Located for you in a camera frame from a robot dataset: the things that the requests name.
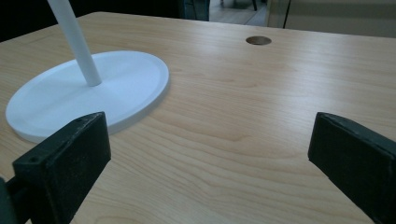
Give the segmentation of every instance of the wood grain surface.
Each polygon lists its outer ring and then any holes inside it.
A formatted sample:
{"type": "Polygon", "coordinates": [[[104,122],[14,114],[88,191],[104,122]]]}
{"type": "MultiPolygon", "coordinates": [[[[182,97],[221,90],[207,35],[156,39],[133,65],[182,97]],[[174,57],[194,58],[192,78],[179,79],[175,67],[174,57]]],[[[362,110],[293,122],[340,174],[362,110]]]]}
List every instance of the wood grain surface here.
{"type": "MultiPolygon", "coordinates": [[[[154,54],[171,86],[148,116],[111,135],[112,161],[72,223],[372,223],[307,150],[319,111],[396,140],[395,39],[104,12],[79,22],[92,53],[154,54]],[[253,35],[272,43],[249,45],[253,35]]],[[[58,26],[0,43],[6,180],[34,146],[7,125],[7,102],[73,58],[58,26]]]]}

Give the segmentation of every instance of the floor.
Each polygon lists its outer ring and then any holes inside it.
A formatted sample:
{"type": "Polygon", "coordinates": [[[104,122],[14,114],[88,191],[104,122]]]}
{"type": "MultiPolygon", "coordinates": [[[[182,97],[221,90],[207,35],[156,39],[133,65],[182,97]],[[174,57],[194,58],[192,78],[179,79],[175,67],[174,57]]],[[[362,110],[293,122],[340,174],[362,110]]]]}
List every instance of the floor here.
{"type": "Polygon", "coordinates": [[[209,21],[265,26],[266,5],[256,0],[257,11],[252,0],[211,0],[209,21]]]}

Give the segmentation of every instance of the table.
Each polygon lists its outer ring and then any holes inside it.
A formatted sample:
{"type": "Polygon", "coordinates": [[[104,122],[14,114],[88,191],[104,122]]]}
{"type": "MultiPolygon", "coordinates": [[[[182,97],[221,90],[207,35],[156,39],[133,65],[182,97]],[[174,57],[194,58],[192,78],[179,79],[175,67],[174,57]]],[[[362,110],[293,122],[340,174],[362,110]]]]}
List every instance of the table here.
{"type": "MultiPolygon", "coordinates": [[[[72,223],[372,223],[307,150],[319,111],[396,140],[395,39],[105,12],[79,22],[92,53],[154,54],[171,86],[148,116],[111,135],[112,161],[72,223]],[[253,35],[272,43],[249,45],[253,35]]],[[[34,146],[7,125],[7,101],[72,59],[58,26],[0,43],[6,180],[34,146]]]]}

